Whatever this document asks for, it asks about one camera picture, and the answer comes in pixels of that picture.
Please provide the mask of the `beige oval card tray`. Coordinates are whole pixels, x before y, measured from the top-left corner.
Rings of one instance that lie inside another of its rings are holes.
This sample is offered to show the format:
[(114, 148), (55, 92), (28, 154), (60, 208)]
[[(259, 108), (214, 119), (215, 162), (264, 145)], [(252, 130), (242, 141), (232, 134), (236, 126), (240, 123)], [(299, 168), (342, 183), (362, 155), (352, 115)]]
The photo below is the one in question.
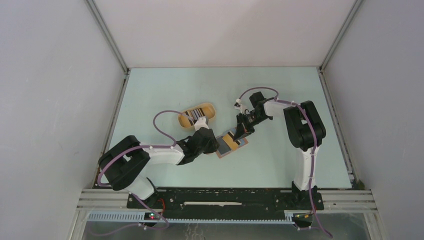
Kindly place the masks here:
[(182, 113), (191, 117), (190, 119), (182, 115), (177, 116), (178, 123), (184, 130), (193, 130), (195, 122), (201, 117), (206, 117), (208, 123), (216, 118), (215, 107), (209, 102), (204, 102), (183, 110)]

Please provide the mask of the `yellow credit card black stripe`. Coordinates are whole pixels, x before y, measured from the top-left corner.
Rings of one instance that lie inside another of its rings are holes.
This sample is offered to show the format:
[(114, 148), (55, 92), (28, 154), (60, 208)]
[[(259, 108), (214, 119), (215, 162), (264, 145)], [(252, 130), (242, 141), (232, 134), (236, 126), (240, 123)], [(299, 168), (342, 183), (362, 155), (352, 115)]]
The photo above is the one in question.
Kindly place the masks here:
[(231, 151), (236, 151), (238, 148), (240, 148), (243, 145), (243, 143), (242, 143), (241, 140), (234, 141), (233, 140), (233, 136), (234, 136), (233, 132), (232, 131), (228, 131), (227, 133), (225, 133), (222, 136), (222, 140), (229, 147), (229, 149)]

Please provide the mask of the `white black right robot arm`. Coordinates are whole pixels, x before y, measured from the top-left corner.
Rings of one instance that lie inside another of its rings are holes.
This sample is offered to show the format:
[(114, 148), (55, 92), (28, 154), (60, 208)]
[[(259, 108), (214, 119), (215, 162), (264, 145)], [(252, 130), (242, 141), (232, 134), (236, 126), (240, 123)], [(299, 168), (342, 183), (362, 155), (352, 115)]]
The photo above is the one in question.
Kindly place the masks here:
[(308, 100), (302, 103), (281, 100), (278, 97), (265, 98), (262, 92), (253, 93), (249, 98), (253, 110), (249, 111), (236, 99), (234, 107), (240, 112), (236, 115), (234, 141), (243, 139), (255, 132), (255, 126), (265, 120), (284, 117), (290, 143), (297, 149), (297, 171), (292, 182), (291, 204), (304, 209), (316, 192), (315, 168), (319, 147), (326, 137), (326, 128), (315, 107)]

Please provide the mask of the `pink leather card holder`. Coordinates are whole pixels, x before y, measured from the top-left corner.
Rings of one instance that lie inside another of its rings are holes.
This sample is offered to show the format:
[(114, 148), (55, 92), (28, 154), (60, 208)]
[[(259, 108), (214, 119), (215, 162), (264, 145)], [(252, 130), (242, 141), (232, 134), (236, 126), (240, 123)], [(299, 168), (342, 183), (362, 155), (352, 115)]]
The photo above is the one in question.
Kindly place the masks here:
[(216, 137), (219, 146), (215, 153), (219, 159), (235, 152), (236, 150), (244, 147), (249, 143), (246, 138), (241, 138), (234, 141), (233, 136), (235, 133), (236, 129), (233, 127)]

